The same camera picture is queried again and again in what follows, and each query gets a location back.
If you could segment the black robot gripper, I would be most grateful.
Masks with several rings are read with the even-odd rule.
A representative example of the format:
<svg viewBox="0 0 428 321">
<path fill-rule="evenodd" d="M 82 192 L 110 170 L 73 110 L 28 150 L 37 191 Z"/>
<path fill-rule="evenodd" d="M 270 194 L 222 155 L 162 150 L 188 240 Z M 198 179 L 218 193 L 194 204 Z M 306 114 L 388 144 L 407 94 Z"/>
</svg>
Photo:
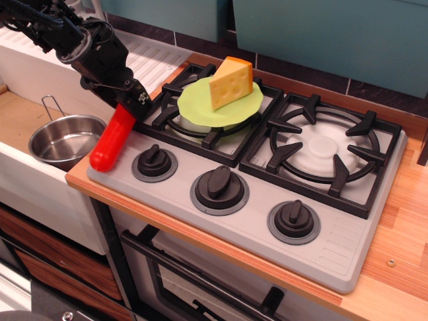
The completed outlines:
<svg viewBox="0 0 428 321">
<path fill-rule="evenodd" d="M 114 109 L 118 102 L 137 121 L 144 122 L 150 114 L 152 100 L 126 66 L 128 49 L 113 27 L 106 21 L 87 19 L 77 30 L 83 38 L 70 53 L 63 55 L 63 63 L 81 75 L 83 89 Z"/>
</svg>

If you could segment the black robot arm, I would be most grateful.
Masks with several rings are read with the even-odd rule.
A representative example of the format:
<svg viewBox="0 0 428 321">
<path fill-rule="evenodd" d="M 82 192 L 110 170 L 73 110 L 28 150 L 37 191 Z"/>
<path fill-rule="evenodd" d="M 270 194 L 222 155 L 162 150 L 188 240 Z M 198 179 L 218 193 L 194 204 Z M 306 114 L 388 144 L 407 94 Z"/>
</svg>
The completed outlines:
<svg viewBox="0 0 428 321">
<path fill-rule="evenodd" d="M 1 22 L 43 52 L 55 51 L 80 74 L 81 87 L 111 107 L 123 107 L 139 122 L 149 116 L 153 102 L 127 67 L 128 49 L 108 22 L 84 19 L 64 1 L 2 1 Z"/>
</svg>

